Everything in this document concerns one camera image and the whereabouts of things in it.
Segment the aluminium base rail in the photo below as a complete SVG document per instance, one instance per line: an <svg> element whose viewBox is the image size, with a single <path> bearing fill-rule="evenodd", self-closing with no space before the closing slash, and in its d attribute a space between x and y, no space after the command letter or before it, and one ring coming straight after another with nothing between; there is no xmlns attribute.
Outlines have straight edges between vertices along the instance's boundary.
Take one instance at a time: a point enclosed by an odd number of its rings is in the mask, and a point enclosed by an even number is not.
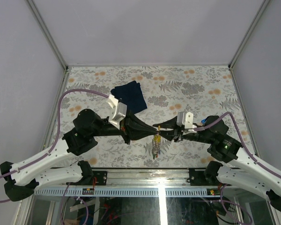
<svg viewBox="0 0 281 225"><path fill-rule="evenodd" d="M190 186L186 182L188 168L183 169L112 169L94 168L93 176L82 177L82 172L74 166L48 169L35 177L37 188L56 187L70 184L87 188L97 187L168 187Z"/></svg>

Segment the right aluminium frame post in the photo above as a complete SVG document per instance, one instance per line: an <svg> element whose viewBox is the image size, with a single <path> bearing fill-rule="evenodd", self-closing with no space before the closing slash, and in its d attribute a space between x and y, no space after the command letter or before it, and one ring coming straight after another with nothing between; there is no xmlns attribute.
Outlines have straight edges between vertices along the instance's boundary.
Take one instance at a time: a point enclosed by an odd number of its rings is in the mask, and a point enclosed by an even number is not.
<svg viewBox="0 0 281 225"><path fill-rule="evenodd" d="M268 8L269 4L271 3L271 0L263 0L261 6L259 7L256 15L254 16L254 19L252 20L252 22L250 23L249 28L247 29L240 45L237 48L237 51L235 52L234 56L232 57L230 63L228 64L229 69L231 70L234 65L236 64L239 56L241 55L243 49L245 48L247 42L249 41L251 35L253 34L257 24L259 23L262 15L264 14L264 12L266 11L266 9Z"/></svg>

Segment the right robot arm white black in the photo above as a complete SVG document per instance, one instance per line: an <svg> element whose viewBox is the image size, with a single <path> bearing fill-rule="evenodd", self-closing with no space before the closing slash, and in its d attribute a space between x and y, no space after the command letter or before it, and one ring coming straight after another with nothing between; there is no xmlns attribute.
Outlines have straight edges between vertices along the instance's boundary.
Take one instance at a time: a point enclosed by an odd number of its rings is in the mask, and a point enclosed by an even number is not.
<svg viewBox="0 0 281 225"><path fill-rule="evenodd" d="M208 116L201 125L193 122L193 114L180 112L173 119L155 124L160 135L179 142L189 140L209 144L208 153L216 159L204 172L205 182L229 184L252 192L281 212L281 170L249 151L242 138L227 134L229 127L223 116Z"/></svg>

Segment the left aluminium frame post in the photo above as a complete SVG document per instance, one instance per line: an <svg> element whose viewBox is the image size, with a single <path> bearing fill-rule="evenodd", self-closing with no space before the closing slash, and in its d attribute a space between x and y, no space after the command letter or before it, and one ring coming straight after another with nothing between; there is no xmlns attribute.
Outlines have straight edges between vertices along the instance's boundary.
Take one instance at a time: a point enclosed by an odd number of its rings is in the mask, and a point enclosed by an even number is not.
<svg viewBox="0 0 281 225"><path fill-rule="evenodd" d="M61 65L62 69L64 71L67 71L68 64L64 60L64 57L62 56L58 46L56 45L44 19L42 18L39 9L37 8L37 5L33 0L25 0L25 3L27 4L29 10L31 11L32 15L34 16L41 32L43 33L49 47L51 48L53 54L55 55L57 61Z"/></svg>

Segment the folded navy blue cloth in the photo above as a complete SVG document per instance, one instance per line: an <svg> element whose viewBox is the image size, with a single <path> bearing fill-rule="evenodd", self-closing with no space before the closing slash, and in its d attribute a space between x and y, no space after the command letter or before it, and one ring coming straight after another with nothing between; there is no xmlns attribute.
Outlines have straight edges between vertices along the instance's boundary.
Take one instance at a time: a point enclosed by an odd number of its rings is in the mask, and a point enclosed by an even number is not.
<svg viewBox="0 0 281 225"><path fill-rule="evenodd" d="M120 102L127 105L127 108L134 114L140 113L147 109L147 104L144 100L141 85L136 81L114 87L111 90L111 94Z"/></svg>

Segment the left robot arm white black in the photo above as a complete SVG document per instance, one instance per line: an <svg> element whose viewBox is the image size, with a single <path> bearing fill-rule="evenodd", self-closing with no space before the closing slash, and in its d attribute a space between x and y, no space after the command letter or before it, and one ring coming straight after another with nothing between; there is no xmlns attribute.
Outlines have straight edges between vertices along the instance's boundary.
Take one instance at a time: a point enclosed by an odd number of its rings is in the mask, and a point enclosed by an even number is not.
<svg viewBox="0 0 281 225"><path fill-rule="evenodd" d="M126 144L147 136L156 135L156 128L147 125L128 112L119 122L111 124L90 109L82 110L73 120L74 128L44 151L19 163L0 165L6 183L4 190L9 200L17 202L34 194L36 190L55 184L93 185L94 174L87 161L55 168L55 165L86 153L96 147L97 136L121 136Z"/></svg>

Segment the aluminium frame post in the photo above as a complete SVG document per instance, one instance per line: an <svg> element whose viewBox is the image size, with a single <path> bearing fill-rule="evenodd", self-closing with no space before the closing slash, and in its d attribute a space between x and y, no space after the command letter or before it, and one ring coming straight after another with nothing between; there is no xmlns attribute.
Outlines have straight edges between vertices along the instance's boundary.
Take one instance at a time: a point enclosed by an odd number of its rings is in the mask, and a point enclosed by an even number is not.
<svg viewBox="0 0 281 225"><path fill-rule="evenodd" d="M53 54L55 55L57 61L61 65L62 69L64 71L67 71L68 64L64 60L64 57L62 56L58 46L56 45L44 19L42 18L39 9L37 8L37 5L33 0L25 0L25 3L27 4L29 10L31 11L32 15L34 16L41 32L43 33L49 47L51 48Z"/></svg>
<svg viewBox="0 0 281 225"><path fill-rule="evenodd" d="M261 6L259 7L256 15L254 16L254 19L252 20L252 22L250 23L249 28L247 29L240 45L237 48L237 51L235 52L234 56L232 57L230 63L228 64L229 69L231 70L234 65L236 64L239 56L241 55L243 49L245 48L247 42L249 41L251 35L253 34L257 24L259 23L262 15L264 14L264 12L266 11L266 9L268 8L269 4L271 3L271 0L263 0Z"/></svg>

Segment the keyring with tagged keys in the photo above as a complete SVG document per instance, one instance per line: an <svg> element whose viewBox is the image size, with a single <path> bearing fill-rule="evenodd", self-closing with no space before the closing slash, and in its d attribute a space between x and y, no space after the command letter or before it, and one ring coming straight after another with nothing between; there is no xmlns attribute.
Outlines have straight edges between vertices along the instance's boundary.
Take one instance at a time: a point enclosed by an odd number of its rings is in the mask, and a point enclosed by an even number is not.
<svg viewBox="0 0 281 225"><path fill-rule="evenodd" d="M160 154L160 145L161 142L159 144L155 144L153 139L152 139L152 156L153 156L153 160L155 160L156 158L158 158L158 155Z"/></svg>

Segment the key with yellow tag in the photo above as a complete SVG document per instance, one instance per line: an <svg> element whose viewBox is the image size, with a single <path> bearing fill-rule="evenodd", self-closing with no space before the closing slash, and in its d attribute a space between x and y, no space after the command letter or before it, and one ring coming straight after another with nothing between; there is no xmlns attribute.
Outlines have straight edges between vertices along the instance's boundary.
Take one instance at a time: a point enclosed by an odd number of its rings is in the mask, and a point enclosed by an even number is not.
<svg viewBox="0 0 281 225"><path fill-rule="evenodd" d="M157 134L154 135L153 141L155 144L159 144L161 142L160 129L160 126L158 126Z"/></svg>

